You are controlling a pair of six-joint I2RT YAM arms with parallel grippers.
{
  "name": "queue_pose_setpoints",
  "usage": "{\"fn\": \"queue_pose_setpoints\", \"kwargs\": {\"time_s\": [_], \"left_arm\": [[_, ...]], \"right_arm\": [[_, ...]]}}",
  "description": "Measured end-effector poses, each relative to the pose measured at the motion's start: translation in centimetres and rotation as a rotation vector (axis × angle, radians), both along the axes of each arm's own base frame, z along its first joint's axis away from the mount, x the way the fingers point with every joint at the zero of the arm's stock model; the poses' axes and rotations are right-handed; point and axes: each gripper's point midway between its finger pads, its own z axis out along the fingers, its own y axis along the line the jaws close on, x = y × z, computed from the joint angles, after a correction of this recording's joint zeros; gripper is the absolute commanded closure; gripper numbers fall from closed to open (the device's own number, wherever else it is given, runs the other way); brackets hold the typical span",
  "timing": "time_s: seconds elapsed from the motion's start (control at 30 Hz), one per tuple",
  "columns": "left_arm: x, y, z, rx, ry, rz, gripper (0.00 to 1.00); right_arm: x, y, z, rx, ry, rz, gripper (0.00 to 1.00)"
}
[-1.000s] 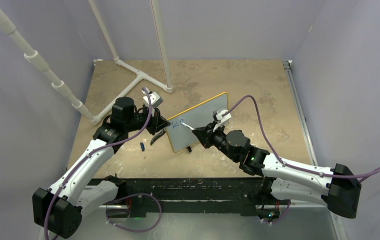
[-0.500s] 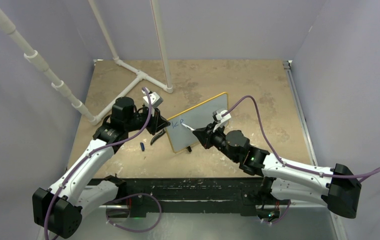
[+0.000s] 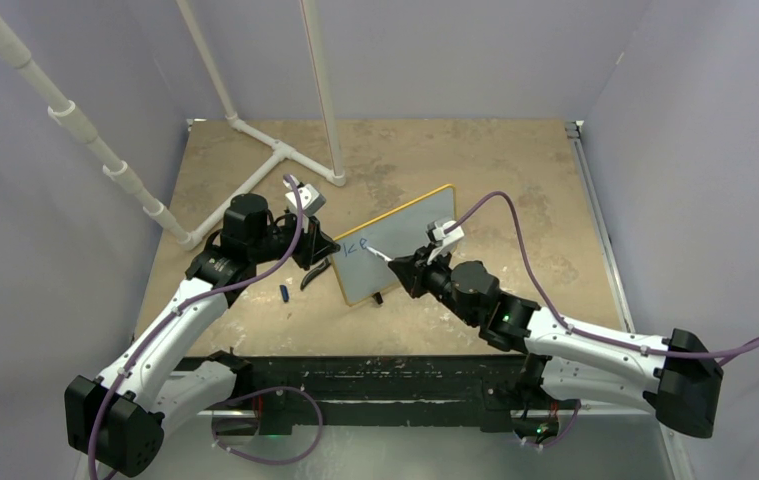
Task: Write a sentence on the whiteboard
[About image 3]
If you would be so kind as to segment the white marker pen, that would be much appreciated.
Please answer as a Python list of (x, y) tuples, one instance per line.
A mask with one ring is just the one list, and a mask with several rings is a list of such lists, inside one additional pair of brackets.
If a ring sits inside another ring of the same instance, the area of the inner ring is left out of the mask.
[(376, 248), (374, 248), (372, 246), (368, 245), (368, 246), (365, 247), (365, 249), (367, 251), (369, 251), (371, 254), (373, 254), (374, 256), (378, 257), (379, 259), (381, 259), (382, 261), (384, 261), (386, 263), (389, 263), (389, 262), (391, 262), (393, 260), (391, 257), (389, 257), (388, 255), (386, 255), (385, 253), (379, 251), (378, 249), (376, 249)]

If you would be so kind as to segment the yellow framed whiteboard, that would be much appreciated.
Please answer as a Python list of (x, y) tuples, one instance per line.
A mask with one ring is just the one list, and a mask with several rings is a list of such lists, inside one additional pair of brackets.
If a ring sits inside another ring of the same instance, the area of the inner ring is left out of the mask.
[(338, 235), (331, 264), (344, 303), (355, 306), (399, 284), (372, 249), (390, 258), (410, 255), (428, 244), (429, 224), (456, 214), (456, 189), (446, 184)]

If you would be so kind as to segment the blue marker cap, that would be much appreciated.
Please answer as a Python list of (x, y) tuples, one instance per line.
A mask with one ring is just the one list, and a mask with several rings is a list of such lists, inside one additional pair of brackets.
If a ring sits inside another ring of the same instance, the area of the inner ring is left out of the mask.
[(287, 286), (286, 285), (280, 285), (279, 286), (279, 290), (280, 290), (280, 294), (281, 294), (281, 297), (282, 297), (282, 301), (284, 303), (288, 303), (290, 301), (290, 294), (289, 294), (289, 290), (288, 290)]

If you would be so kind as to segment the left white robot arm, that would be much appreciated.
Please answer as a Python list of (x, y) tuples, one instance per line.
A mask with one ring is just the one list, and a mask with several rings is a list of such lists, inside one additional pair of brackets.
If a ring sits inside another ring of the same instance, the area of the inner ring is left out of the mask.
[(137, 476), (186, 420), (218, 403), (239, 409), (266, 394), (252, 380), (251, 363), (229, 353), (213, 354), (180, 378), (172, 373), (200, 335), (263, 279), (259, 265), (278, 269), (292, 260), (310, 270), (339, 251), (316, 217), (322, 194), (299, 185), (286, 199), (285, 213), (275, 217), (261, 195), (233, 197), (222, 228), (193, 258), (160, 315), (94, 378), (71, 381), (64, 392), (68, 442), (86, 455), (90, 478), (99, 466)]

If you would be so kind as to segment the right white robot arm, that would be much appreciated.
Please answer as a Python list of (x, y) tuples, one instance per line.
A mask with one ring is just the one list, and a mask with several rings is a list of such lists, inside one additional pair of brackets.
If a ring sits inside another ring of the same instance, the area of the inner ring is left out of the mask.
[(456, 266), (398, 257), (387, 266), (412, 298), (426, 294), (491, 347), (528, 356), (516, 392), (531, 407), (547, 400), (593, 400), (654, 414), (666, 427), (707, 439), (714, 433), (724, 371), (699, 337), (631, 334), (564, 317), (503, 290), (479, 261)]

